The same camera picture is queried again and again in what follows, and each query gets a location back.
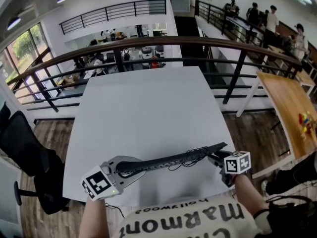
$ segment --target wooden table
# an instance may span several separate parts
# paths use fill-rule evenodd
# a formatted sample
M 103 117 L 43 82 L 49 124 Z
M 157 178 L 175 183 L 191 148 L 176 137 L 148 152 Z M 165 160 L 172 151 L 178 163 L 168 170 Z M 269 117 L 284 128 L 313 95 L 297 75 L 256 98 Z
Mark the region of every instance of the wooden table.
M 280 53 L 280 54 L 284 54 L 285 51 L 280 49 L 280 48 L 277 48 L 275 46 L 272 46 L 272 45 L 269 45 L 268 46 L 272 51 L 276 52 L 276 53 Z M 311 79 L 311 77 L 306 73 L 306 71 L 304 69 L 302 69 L 301 72 L 297 72 L 296 74 L 296 79 L 300 82 L 300 85 L 303 86 L 303 85 L 307 85 L 309 86 L 309 90 L 307 92 L 307 95 L 309 96 L 313 90 L 313 88 L 316 86 L 316 84 L 314 83 L 314 81 Z
M 252 178 L 254 179 L 272 172 L 294 159 L 312 154 L 317 146 L 315 132 L 313 132 L 312 137 L 309 135 L 306 135 L 306 139 L 302 137 L 303 128 L 299 124 L 299 114 L 307 113 L 308 111 L 312 119 L 317 120 L 317 112 L 301 85 L 295 80 L 263 72 L 258 72 L 257 79 L 257 83 L 251 88 L 245 103 L 237 112 L 237 116 L 239 117 L 242 114 L 244 108 L 261 84 L 272 101 L 281 121 L 290 147 L 290 155 L 274 165 L 253 174 Z
M 309 86 L 309 90 L 307 91 L 307 96 L 309 96 L 313 88 L 316 86 L 315 82 L 311 79 L 311 77 L 308 75 L 308 73 L 304 69 L 296 73 L 296 79 L 299 81 L 301 86 L 303 85 Z
M 80 179 L 96 165 L 124 155 L 151 160 L 225 142 L 230 132 L 198 66 L 129 71 L 89 79 L 67 150 L 63 196 L 86 201 Z M 147 172 L 108 198 L 115 206 L 159 205 L 228 191 L 220 169 L 203 159 L 176 171 Z

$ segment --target black office chair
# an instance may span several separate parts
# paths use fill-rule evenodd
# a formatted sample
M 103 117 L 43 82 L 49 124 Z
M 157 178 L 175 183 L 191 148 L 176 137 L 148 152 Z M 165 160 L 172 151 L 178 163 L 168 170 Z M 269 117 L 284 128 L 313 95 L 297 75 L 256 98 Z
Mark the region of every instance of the black office chair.
M 114 53 L 107 53 L 107 60 L 106 62 L 115 62 L 114 60 Z
M 22 195 L 37 196 L 46 214 L 67 210 L 69 199 L 62 197 L 64 164 L 54 150 L 37 140 L 21 111 L 14 113 L 1 128 L 0 148 L 28 176 L 34 176 L 36 192 L 20 190 L 17 182 L 14 183 L 18 205 L 22 204 Z
M 0 110 L 0 130 L 6 126 L 11 115 L 10 109 L 6 106 L 6 103 L 3 104 L 2 109 Z

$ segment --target white pillar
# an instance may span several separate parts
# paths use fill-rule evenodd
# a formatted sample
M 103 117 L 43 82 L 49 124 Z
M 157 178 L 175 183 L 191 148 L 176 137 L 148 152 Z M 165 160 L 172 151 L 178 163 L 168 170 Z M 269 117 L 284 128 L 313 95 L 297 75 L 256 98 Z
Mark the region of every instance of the white pillar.
M 148 24 L 149 28 L 149 37 L 153 37 L 153 24 Z

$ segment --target wooden floor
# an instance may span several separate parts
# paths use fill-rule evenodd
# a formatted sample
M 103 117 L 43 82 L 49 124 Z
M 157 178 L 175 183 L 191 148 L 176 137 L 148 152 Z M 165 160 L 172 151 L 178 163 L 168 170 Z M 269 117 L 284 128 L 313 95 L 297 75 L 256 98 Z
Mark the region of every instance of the wooden floor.
M 224 117 L 236 149 L 251 152 L 252 172 L 260 171 L 276 162 L 279 160 L 278 154 L 288 149 L 281 126 L 270 131 L 270 127 L 278 121 L 274 113 L 244 113 L 240 118 L 235 115 L 224 115 Z M 44 146 L 54 149 L 64 162 L 72 126 L 72 121 L 40 121 L 34 133 Z M 287 165 L 285 169 L 291 168 L 296 163 Z M 253 180 L 258 190 L 262 180 L 263 177 Z M 303 189 L 299 194 L 317 200 L 317 188 L 305 189 L 305 187 L 306 185 L 299 185 L 285 194 L 297 193 Z M 22 175 L 21 189 L 35 191 L 33 178 L 25 173 Z M 125 216 L 132 211 L 132 208 L 122 208 Z M 21 219 L 24 236 L 26 238 L 77 237 L 83 212 L 84 206 L 81 203 L 71 201 L 69 212 L 46 215 L 37 198 L 23 197 Z M 113 234 L 122 217 L 117 209 L 107 208 L 107 218 L 110 234 Z

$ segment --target black railing post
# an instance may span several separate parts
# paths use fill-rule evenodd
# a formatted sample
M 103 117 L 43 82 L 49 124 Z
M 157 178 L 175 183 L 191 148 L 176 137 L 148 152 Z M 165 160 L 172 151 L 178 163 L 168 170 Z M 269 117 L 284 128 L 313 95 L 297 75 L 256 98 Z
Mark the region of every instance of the black railing post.
M 60 24 L 60 27 L 61 27 L 61 30 L 63 31 L 63 34 L 65 35 L 64 28 L 63 28 L 62 24 Z
M 137 9 L 135 7 L 135 2 L 133 2 L 133 4 L 134 4 L 134 13 L 135 13 L 135 16 L 137 16 Z
M 289 74 L 290 74 L 291 71 L 292 71 L 292 68 L 293 68 L 293 65 L 290 64 L 290 65 L 288 66 L 288 68 L 287 68 L 285 74 L 284 74 L 284 77 L 288 77 L 288 76 L 289 76 Z
M 230 96 L 233 92 L 233 89 L 234 89 L 236 83 L 237 83 L 237 80 L 238 80 L 238 77 L 240 75 L 240 72 L 241 72 L 241 69 L 243 66 L 243 62 L 244 62 L 244 59 L 246 58 L 246 56 L 247 56 L 247 51 L 241 50 L 237 66 L 234 70 L 233 77 L 232 77 L 231 82 L 230 82 L 230 87 L 226 93 L 226 96 L 223 99 L 223 102 L 222 102 L 223 104 L 227 104 L 229 99 L 230 99 Z
M 246 43 L 249 43 L 249 42 L 250 42 L 252 30 L 253 30 L 253 26 L 250 26 L 249 33 L 247 34 Z
M 85 28 L 83 17 L 81 15 L 80 15 L 80 18 L 81 18 L 81 22 L 83 23 L 83 27 Z
M 224 27 L 226 25 L 226 18 L 227 18 L 227 12 L 224 12 L 224 16 L 223 16 L 223 23 L 222 23 L 222 30 L 221 30 L 221 34 L 223 35 L 224 33 Z
M 107 7 L 105 7 L 105 10 L 106 10 L 107 21 L 109 21 L 109 19 L 108 19 Z
M 48 102 L 48 104 L 55 110 L 55 112 L 57 113 L 58 112 L 58 109 L 57 107 L 54 105 L 54 103 L 50 100 L 51 96 L 50 94 L 48 93 L 48 91 L 44 92 L 44 88 L 42 86 L 41 83 L 39 83 L 39 78 L 38 76 L 36 75 L 36 73 L 34 72 L 32 74 L 32 78 L 34 80 L 34 83 L 36 84 L 36 86 L 38 87 L 38 89 L 40 90 L 41 94 L 44 96 L 45 100 Z
M 209 9 L 208 9 L 208 19 L 207 19 L 208 24 L 209 24 L 209 19 L 210 19 L 210 4 L 209 4 Z
M 199 16 L 199 0 L 195 0 L 195 16 Z
M 121 55 L 120 49 L 113 50 L 113 53 L 114 53 L 115 62 L 116 62 L 117 67 L 118 67 L 118 71 L 119 72 L 124 72 L 123 62 L 122 62 L 122 55 Z

